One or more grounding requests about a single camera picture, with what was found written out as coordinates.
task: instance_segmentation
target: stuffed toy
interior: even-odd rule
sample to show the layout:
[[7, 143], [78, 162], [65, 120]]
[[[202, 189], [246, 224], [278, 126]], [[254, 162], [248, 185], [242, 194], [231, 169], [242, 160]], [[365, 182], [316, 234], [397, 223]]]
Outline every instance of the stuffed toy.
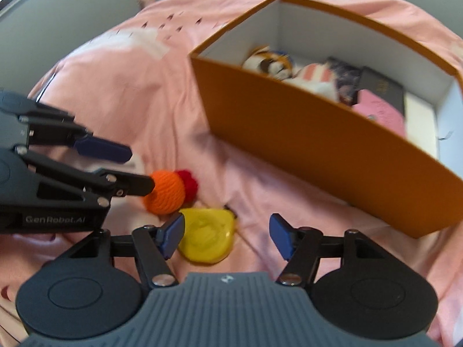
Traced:
[[336, 74], [325, 64], [310, 64], [285, 82], [337, 102]]
[[293, 77], [294, 62], [286, 52], [264, 46], [251, 51], [242, 67], [283, 81]]
[[190, 171], [155, 171], [150, 176], [154, 189], [143, 203], [152, 214], [171, 214], [196, 198], [198, 182]]

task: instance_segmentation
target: orange box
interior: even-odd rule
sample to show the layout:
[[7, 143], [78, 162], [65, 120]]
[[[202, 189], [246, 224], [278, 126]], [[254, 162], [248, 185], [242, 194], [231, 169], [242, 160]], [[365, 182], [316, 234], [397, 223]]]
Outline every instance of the orange box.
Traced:
[[[381, 125], [241, 68], [270, 45], [309, 62], [368, 66], [432, 105], [434, 158]], [[311, 0], [267, 0], [191, 54], [211, 131], [412, 237], [463, 220], [463, 80], [431, 50], [356, 13]]]

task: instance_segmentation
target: plush cat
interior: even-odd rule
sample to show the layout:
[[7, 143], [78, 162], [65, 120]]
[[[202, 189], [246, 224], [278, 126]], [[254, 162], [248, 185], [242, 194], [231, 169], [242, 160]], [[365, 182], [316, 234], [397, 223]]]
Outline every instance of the plush cat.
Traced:
[[252, 50], [242, 67], [283, 81], [293, 77], [294, 62], [289, 54], [264, 46]]

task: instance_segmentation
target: bed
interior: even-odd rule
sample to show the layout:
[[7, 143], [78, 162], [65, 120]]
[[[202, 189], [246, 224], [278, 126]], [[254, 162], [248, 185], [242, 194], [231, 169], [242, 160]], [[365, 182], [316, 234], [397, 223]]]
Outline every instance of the bed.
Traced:
[[[238, 215], [232, 253], [213, 266], [193, 265], [175, 253], [174, 273], [266, 271], [284, 266], [270, 240], [268, 218], [278, 212], [294, 226], [310, 225], [326, 235], [356, 228], [427, 278], [439, 297], [429, 336], [444, 347], [463, 338], [463, 225], [419, 240], [371, 215], [214, 138], [188, 60], [188, 53], [227, 22], [263, 0], [160, 0], [59, 61], [41, 101], [66, 109], [96, 135], [130, 145], [133, 159], [123, 168], [137, 173], [188, 169], [199, 180], [196, 206], [223, 207]], [[390, 25], [429, 47], [463, 73], [463, 40], [425, 11], [403, 0], [324, 0]], [[100, 163], [64, 149], [43, 149], [81, 169]], [[113, 201], [105, 228], [128, 234], [159, 225], [141, 200]], [[20, 285], [43, 264], [84, 234], [0, 236], [0, 344], [13, 347], [26, 337], [14, 301]], [[133, 276], [129, 259], [116, 266]], [[339, 267], [323, 259], [319, 275]]]

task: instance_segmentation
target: yellow toy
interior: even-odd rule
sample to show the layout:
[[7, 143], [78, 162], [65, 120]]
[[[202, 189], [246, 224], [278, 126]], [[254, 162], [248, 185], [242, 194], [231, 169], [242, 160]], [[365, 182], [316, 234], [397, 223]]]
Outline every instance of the yellow toy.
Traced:
[[178, 249], [185, 258], [203, 264], [216, 264], [233, 248], [235, 215], [230, 210], [183, 208], [185, 234]]

